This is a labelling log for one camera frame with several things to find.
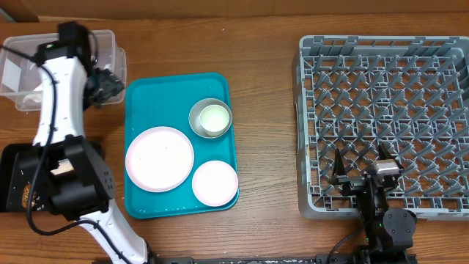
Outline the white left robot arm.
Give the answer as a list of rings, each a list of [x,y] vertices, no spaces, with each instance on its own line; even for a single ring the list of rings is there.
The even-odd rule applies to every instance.
[[[90,31],[61,23],[58,39],[38,45],[30,61],[40,69],[42,104],[29,151],[16,155],[13,174],[29,179],[26,219],[40,235],[80,226],[113,263],[154,263],[147,242],[120,212],[114,176],[84,135],[84,111],[120,93],[124,86],[97,68]]]

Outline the large white plate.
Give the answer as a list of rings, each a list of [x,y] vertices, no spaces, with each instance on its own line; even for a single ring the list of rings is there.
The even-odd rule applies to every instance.
[[[128,177],[139,188],[165,192],[178,187],[189,176],[195,154],[181,131],[160,126],[140,133],[125,155]]]

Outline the white napkin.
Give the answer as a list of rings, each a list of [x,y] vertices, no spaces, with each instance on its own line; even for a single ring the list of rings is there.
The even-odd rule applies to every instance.
[[[42,85],[38,85],[30,93],[23,98],[25,104],[41,104],[43,101],[43,88]]]

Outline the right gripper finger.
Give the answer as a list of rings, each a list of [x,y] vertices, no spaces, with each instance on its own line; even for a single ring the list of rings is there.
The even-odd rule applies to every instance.
[[[386,146],[383,143],[378,144],[377,151],[378,151],[379,159],[381,161],[383,161],[383,160],[394,160],[395,159],[395,156],[389,153],[388,149],[386,148]]]
[[[333,177],[342,177],[346,175],[347,173],[344,167],[341,152],[339,148],[336,148],[334,152]]]

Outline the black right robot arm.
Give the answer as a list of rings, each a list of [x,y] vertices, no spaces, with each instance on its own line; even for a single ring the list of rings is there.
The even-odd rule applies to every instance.
[[[413,246],[417,216],[404,208],[392,208],[387,193],[398,187],[404,167],[388,152],[384,144],[377,147],[379,158],[362,171],[349,177],[340,150],[335,150],[332,184],[341,186],[343,196],[354,196],[363,226],[342,238],[329,252],[326,263],[395,263],[416,264],[417,257],[407,250]],[[335,251],[348,239],[365,232],[367,244],[352,254]]]

